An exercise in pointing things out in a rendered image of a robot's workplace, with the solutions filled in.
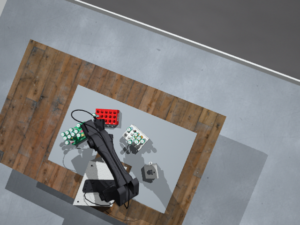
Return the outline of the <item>white tube rack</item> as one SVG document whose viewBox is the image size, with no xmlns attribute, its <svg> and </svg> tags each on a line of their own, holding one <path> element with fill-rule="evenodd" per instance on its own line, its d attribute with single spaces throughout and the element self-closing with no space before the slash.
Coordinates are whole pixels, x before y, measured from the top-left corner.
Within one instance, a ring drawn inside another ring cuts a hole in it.
<svg viewBox="0 0 300 225">
<path fill-rule="evenodd" d="M 126 140 L 131 140 L 131 137 L 134 136 L 134 133 L 137 132 L 140 135 L 139 136 L 143 136 L 142 139 L 146 139 L 146 141 L 144 143 L 139 142 L 138 144 L 135 144 L 135 141 L 132 142 L 132 145 L 140 150 L 144 144 L 149 140 L 149 138 L 141 131 L 139 130 L 134 124 L 132 124 L 130 127 L 133 127 L 133 130 L 131 130 L 130 132 L 126 131 L 122 136 L 126 139 Z"/>
</svg>

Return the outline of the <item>grey bench mat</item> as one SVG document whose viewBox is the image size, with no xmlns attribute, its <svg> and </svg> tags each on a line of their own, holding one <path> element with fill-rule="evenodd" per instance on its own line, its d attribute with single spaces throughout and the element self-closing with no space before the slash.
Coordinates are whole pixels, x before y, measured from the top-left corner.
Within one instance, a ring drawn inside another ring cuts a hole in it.
<svg viewBox="0 0 300 225">
<path fill-rule="evenodd" d="M 164 214 L 197 133 L 78 84 L 48 160 L 84 176 L 98 152 L 89 148 L 88 138 L 66 145 L 70 140 L 61 133 L 80 123 L 71 117 L 72 111 L 93 114 L 96 109 L 119 110 L 119 124 L 105 124 L 105 130 L 113 134 L 118 158 L 132 166 L 129 174 L 139 181 L 139 194 L 132 199 Z M 140 150 L 122 136 L 132 124 L 149 138 Z M 157 164 L 158 179 L 146 179 L 144 166 L 149 162 Z"/>
</svg>

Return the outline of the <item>green test tube rack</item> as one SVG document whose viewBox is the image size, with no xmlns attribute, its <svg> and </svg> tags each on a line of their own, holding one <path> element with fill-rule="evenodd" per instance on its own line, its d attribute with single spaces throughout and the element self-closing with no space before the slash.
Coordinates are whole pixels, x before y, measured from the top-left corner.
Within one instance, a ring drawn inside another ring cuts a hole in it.
<svg viewBox="0 0 300 225">
<path fill-rule="evenodd" d="M 77 128 L 78 130 L 82 130 L 81 127 L 74 127 L 74 128 Z M 74 140 L 75 142 L 72 143 L 72 145 L 76 145 L 76 144 L 78 144 L 79 142 L 83 141 L 84 139 L 86 139 L 85 136 L 83 136 L 83 137 L 77 137 L 77 136 L 76 136 L 76 137 L 73 137 L 72 139 L 70 139 L 70 141 L 71 141 L 71 140 Z"/>
</svg>

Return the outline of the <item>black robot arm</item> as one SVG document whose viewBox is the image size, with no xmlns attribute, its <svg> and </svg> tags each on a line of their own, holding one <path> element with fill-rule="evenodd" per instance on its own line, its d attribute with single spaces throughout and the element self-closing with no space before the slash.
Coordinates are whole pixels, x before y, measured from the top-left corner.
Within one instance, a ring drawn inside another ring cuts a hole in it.
<svg viewBox="0 0 300 225">
<path fill-rule="evenodd" d="M 105 130 L 105 120 L 96 119 L 84 123 L 94 127 L 104 138 L 103 140 L 101 135 L 92 127 L 85 124 L 81 125 L 85 136 L 88 138 L 89 147 L 97 151 L 103 158 L 114 180 L 85 180 L 82 191 L 84 193 L 98 192 L 101 201 L 108 203 L 114 200 L 118 206 L 122 206 L 128 201 L 128 188 L 129 200 L 139 194 L 139 181 L 137 178 L 132 178 L 118 158 L 112 140 Z M 126 183 L 128 183 L 128 188 Z"/>
</svg>

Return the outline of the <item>red test tube rack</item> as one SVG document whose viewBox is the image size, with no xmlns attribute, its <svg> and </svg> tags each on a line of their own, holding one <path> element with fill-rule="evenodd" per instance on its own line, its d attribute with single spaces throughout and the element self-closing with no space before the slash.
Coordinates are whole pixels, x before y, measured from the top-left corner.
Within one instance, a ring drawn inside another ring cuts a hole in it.
<svg viewBox="0 0 300 225">
<path fill-rule="evenodd" d="M 96 109 L 97 119 L 104 119 L 106 124 L 119 124 L 119 110 L 112 109 Z"/>
</svg>

